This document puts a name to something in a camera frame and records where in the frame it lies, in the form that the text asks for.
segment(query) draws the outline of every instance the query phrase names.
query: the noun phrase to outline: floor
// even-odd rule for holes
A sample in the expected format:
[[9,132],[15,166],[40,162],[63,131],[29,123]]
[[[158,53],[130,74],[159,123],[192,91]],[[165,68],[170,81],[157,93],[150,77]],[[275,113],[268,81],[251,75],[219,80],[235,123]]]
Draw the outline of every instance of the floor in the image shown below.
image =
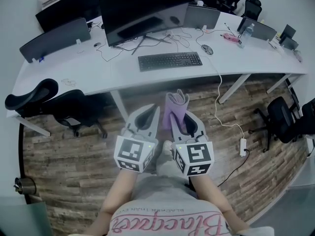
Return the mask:
[[[221,94],[235,81],[227,76],[223,79]],[[255,108],[265,111],[268,104],[279,96],[291,105],[291,96],[284,85],[270,95],[266,94],[266,89],[277,79],[262,75],[250,77],[224,104],[218,104],[218,116],[222,122],[240,124],[247,139],[247,148],[251,151],[247,162],[220,187],[236,213],[245,221],[281,193],[308,153],[305,139],[289,144],[272,141],[271,149],[262,153],[266,146],[266,133],[248,134],[249,129],[262,126],[260,117],[253,113]],[[245,159],[239,156],[240,130],[237,127],[222,127],[214,118],[218,84],[217,80],[198,79],[195,83],[181,81],[180,84],[168,84],[168,87],[155,85],[123,91],[122,95],[129,112],[149,103],[157,103],[161,106],[162,116],[166,90],[175,91],[180,87],[189,93],[189,110],[204,122],[207,135],[213,142],[216,162],[210,175],[220,184]],[[119,172],[113,152],[116,136],[120,134],[124,121],[116,107],[106,107],[105,112],[106,117],[100,121],[108,131],[106,140],[101,138],[96,127],[83,128],[80,137],[74,138],[72,132],[59,125],[52,116],[30,119],[49,130],[51,137],[43,137],[25,128],[25,172],[37,186],[37,194],[31,198],[33,202],[46,203],[54,235],[83,232],[97,216]],[[162,130],[161,125],[158,139],[171,139],[170,132]],[[154,170],[153,163],[149,170]]]

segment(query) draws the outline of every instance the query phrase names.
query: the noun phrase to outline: purple towel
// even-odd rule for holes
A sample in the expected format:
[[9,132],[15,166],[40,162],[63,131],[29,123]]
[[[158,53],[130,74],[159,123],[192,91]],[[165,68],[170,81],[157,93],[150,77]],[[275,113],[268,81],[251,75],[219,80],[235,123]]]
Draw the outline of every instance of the purple towel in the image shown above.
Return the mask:
[[177,93],[168,92],[165,97],[165,112],[163,117],[163,128],[171,129],[171,119],[170,114],[173,113],[180,125],[183,125],[184,116],[189,103],[189,95],[183,94],[183,92],[178,89]]

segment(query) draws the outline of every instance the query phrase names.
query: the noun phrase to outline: electrical outlet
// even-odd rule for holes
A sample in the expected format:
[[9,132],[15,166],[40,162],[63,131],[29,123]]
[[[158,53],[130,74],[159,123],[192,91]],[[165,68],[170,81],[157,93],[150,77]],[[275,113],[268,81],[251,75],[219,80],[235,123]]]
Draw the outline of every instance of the electrical outlet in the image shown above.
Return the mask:
[[246,139],[240,140],[240,156],[246,156]]

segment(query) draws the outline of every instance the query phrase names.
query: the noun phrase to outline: mouse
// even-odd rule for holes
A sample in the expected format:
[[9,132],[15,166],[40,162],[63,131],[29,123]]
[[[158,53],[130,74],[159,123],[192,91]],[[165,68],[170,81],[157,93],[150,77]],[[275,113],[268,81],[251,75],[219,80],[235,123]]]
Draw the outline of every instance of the mouse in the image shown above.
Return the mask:
[[213,54],[213,50],[210,46],[208,45],[202,45],[201,48],[209,55]]

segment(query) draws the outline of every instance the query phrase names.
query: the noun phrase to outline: keyboard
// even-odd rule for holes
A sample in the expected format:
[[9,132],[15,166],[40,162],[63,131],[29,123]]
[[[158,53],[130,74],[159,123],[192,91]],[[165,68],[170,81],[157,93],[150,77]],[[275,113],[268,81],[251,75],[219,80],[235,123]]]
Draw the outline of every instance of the keyboard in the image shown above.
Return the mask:
[[197,52],[166,53],[138,57],[140,71],[202,65]]

